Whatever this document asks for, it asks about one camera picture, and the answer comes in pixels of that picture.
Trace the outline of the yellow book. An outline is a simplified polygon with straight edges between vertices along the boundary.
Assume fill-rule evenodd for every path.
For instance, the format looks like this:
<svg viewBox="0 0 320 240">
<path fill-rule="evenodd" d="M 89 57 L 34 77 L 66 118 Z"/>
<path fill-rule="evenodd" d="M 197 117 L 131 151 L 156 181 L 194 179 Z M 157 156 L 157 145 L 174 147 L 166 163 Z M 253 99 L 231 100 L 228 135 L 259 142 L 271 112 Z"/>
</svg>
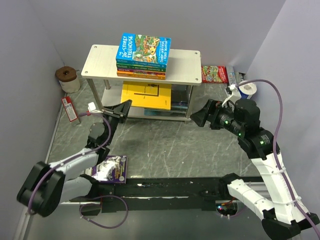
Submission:
<svg viewBox="0 0 320 240">
<path fill-rule="evenodd" d="M 170 110 L 171 84 L 124 81 L 120 102 L 132 100 L 133 107 Z"/>
</svg>

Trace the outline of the dark Wuthering Heights book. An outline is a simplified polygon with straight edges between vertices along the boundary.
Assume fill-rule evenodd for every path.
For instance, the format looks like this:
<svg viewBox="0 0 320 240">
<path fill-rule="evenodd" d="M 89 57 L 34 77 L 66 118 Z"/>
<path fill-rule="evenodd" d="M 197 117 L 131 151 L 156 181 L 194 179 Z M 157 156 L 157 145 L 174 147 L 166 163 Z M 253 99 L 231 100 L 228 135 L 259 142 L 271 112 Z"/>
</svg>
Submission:
<svg viewBox="0 0 320 240">
<path fill-rule="evenodd" d="M 187 105 L 189 103 L 189 87 L 187 85 L 173 84 L 171 86 L 171 104 Z"/>
</svg>

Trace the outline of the Charlie Chocolate Factory book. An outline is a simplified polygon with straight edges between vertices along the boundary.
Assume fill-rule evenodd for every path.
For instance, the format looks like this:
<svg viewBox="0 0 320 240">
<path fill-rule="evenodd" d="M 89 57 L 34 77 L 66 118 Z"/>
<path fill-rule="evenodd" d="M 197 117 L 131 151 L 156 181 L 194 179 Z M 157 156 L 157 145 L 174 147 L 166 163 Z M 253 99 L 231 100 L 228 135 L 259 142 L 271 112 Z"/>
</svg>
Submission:
<svg viewBox="0 0 320 240">
<path fill-rule="evenodd" d="M 126 73 L 126 74 L 145 74 L 145 75 L 160 75 L 165 76 L 165 72 L 159 72 L 159 71 L 145 71 L 145 70 L 117 70 L 117 73 Z"/>
</svg>

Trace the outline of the orange Treehouse book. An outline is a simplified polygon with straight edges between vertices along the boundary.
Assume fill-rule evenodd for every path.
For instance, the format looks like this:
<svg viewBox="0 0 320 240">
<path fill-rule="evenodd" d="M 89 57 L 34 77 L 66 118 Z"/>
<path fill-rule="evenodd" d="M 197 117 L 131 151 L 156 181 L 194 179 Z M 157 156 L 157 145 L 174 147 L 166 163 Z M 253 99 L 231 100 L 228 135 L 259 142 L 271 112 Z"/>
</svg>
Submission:
<svg viewBox="0 0 320 240">
<path fill-rule="evenodd" d="M 165 75 L 152 75 L 152 74 L 142 74 L 142 73 L 132 73 L 132 72 L 122 72 L 118 71 L 118 77 L 128 77 L 128 78 L 141 78 L 141 79 L 152 79 L 152 80 L 165 80 Z"/>
</svg>

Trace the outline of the green 104-Storey Treehouse book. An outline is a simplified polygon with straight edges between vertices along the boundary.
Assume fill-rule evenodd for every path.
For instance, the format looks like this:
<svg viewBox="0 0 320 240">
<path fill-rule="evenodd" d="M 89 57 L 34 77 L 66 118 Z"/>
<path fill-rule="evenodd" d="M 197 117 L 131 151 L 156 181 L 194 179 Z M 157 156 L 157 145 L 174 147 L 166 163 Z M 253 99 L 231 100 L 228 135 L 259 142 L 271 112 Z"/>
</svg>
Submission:
<svg viewBox="0 0 320 240">
<path fill-rule="evenodd" d="M 166 72 L 166 68 L 154 67 L 154 66 L 144 66 L 144 65 L 132 65 L 124 63 L 116 63 L 116 67 L 120 69 L 131 69 L 131 70 L 142 70 L 142 71 L 152 71 L 152 72 Z"/>
</svg>

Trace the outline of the blue 26-Storey Treehouse book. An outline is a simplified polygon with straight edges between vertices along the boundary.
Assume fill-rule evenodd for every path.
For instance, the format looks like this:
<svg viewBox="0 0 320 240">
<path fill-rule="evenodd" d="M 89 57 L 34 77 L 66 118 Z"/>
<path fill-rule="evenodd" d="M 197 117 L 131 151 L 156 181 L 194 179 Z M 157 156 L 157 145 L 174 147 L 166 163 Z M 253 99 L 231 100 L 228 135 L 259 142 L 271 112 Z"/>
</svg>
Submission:
<svg viewBox="0 0 320 240">
<path fill-rule="evenodd" d="M 169 37 L 123 33 L 115 60 L 118 64 L 165 69 L 172 39 Z"/>
</svg>

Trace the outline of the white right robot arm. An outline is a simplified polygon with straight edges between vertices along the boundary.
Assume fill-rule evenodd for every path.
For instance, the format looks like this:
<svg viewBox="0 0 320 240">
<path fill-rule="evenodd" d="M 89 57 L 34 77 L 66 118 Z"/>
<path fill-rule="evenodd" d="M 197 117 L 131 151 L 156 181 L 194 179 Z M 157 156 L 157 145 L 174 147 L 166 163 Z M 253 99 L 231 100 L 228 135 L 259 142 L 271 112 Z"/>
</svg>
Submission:
<svg viewBox="0 0 320 240">
<path fill-rule="evenodd" d="M 270 239 L 289 240 L 303 230 L 315 228 L 320 219 L 303 205 L 295 191 L 274 135 L 260 126 L 260 113 L 250 99 L 226 104 L 210 99 L 190 118 L 199 127 L 209 122 L 212 130 L 225 129 L 237 136 L 240 148 L 262 177 L 269 198 L 253 190 L 235 173 L 219 180 L 219 195 L 226 200 L 234 197 L 254 212 Z"/>
</svg>

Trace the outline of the stack of dark books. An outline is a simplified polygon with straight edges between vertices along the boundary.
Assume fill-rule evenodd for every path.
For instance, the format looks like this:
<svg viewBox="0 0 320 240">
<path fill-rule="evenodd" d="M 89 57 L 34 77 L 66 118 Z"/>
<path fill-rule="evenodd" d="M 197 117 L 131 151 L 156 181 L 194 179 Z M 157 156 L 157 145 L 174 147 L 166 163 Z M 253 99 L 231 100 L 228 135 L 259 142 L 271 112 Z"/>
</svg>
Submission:
<svg viewBox="0 0 320 240">
<path fill-rule="evenodd" d="M 145 108 L 146 116 L 185 117 L 188 111 L 188 103 L 184 101 L 172 102 L 170 110 Z"/>
</svg>

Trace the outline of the white two-tier shelf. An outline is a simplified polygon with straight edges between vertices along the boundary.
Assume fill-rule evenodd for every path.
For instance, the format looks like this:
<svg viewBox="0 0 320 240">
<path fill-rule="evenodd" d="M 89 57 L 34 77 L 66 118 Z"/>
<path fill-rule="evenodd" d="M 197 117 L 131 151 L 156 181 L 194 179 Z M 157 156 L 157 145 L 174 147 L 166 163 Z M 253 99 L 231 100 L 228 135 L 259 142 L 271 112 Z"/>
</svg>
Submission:
<svg viewBox="0 0 320 240">
<path fill-rule="evenodd" d="M 146 115 L 143 107 L 132 106 L 128 113 L 130 118 L 189 121 L 194 106 L 197 86 L 202 84 L 201 52 L 198 50 L 171 49 L 166 70 L 166 79 L 134 78 L 118 76 L 116 67 L 117 45 L 94 44 L 91 46 L 82 68 L 81 76 L 86 79 L 93 93 L 97 109 L 111 107 L 121 103 L 122 87 L 110 86 L 109 81 L 122 84 L 145 83 L 151 87 L 159 84 L 187 86 L 189 90 L 188 106 L 181 116 L 173 114 Z"/>
</svg>

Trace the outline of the red game box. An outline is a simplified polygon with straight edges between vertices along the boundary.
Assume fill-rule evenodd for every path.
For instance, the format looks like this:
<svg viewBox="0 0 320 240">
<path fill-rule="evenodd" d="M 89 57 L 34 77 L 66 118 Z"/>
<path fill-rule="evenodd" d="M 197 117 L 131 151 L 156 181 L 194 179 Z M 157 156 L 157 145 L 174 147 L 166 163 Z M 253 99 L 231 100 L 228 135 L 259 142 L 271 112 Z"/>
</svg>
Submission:
<svg viewBox="0 0 320 240">
<path fill-rule="evenodd" d="M 225 66 L 203 65 L 201 67 L 202 83 L 227 84 L 228 74 Z"/>
</svg>

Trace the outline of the blue white box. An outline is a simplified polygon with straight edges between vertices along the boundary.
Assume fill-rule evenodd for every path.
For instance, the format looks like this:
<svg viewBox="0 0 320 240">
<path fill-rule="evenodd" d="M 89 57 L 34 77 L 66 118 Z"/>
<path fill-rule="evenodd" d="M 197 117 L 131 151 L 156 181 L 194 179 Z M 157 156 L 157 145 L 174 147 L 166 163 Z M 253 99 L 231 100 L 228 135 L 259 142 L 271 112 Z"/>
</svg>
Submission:
<svg viewBox="0 0 320 240">
<path fill-rule="evenodd" d="M 237 85 L 237 78 L 232 66 L 226 66 L 227 78 L 228 78 L 228 85 Z"/>
</svg>

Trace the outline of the red small box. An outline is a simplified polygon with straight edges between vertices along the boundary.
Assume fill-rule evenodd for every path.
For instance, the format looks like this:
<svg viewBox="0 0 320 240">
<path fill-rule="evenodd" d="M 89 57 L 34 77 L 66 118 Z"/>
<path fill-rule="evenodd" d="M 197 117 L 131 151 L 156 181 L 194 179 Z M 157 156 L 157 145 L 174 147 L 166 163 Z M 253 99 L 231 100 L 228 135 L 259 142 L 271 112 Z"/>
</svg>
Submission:
<svg viewBox="0 0 320 240">
<path fill-rule="evenodd" d="M 73 105 L 71 98 L 69 96 L 65 96 L 61 99 L 61 102 L 69 122 L 73 125 L 80 124 L 80 119 L 78 117 L 78 114 L 75 110 L 75 107 Z"/>
</svg>

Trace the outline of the brown twine spool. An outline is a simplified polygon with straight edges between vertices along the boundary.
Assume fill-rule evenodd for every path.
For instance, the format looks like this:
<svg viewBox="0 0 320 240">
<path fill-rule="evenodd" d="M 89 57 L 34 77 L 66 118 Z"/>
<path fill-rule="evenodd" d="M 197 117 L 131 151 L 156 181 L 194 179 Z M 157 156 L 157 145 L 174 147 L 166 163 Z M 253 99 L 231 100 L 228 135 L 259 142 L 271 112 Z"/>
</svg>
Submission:
<svg viewBox="0 0 320 240">
<path fill-rule="evenodd" d="M 78 79 L 77 72 L 70 66 L 63 66 L 55 71 L 61 88 L 66 93 L 75 93 L 81 88 L 81 82 Z"/>
</svg>

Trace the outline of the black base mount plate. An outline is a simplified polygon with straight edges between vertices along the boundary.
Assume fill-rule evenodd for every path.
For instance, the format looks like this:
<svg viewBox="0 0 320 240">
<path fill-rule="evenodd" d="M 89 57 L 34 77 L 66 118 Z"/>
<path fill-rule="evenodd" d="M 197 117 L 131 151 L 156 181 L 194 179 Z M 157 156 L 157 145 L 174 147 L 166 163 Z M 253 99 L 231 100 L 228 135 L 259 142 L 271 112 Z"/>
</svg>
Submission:
<svg viewBox="0 0 320 240">
<path fill-rule="evenodd" d="M 226 203 L 231 209 L 243 204 L 227 193 L 220 177 L 129 178 L 125 184 L 98 186 L 91 197 L 78 196 L 70 205 L 99 204 L 102 213 L 117 211 L 193 210 L 216 211 Z"/>
</svg>

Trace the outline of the aluminium rail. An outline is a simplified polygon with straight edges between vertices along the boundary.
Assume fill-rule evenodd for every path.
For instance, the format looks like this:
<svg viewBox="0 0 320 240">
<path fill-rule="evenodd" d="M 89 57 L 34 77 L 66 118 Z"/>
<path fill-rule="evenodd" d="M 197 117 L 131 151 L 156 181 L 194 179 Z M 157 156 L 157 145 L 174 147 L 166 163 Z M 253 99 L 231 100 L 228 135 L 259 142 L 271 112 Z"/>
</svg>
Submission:
<svg viewBox="0 0 320 240">
<path fill-rule="evenodd" d="M 269 193 L 267 191 L 267 188 L 261 178 L 259 178 L 259 177 L 240 177 L 240 178 L 249 187 L 251 187 L 253 190 L 255 190 L 256 192 L 261 194 L 263 197 L 265 197 L 267 199 L 270 197 Z M 241 212 L 241 210 L 244 210 L 244 209 L 250 210 L 244 204 L 240 208 L 233 209 L 233 208 L 227 207 L 226 203 L 221 203 L 217 206 L 216 211 L 206 211 L 206 212 L 217 212 L 224 217 L 234 217 L 237 214 L 239 214 Z M 93 214 L 97 214 L 98 212 L 102 212 L 100 204 L 86 203 L 84 205 L 80 205 L 80 213 L 82 216 L 90 216 Z"/>
</svg>

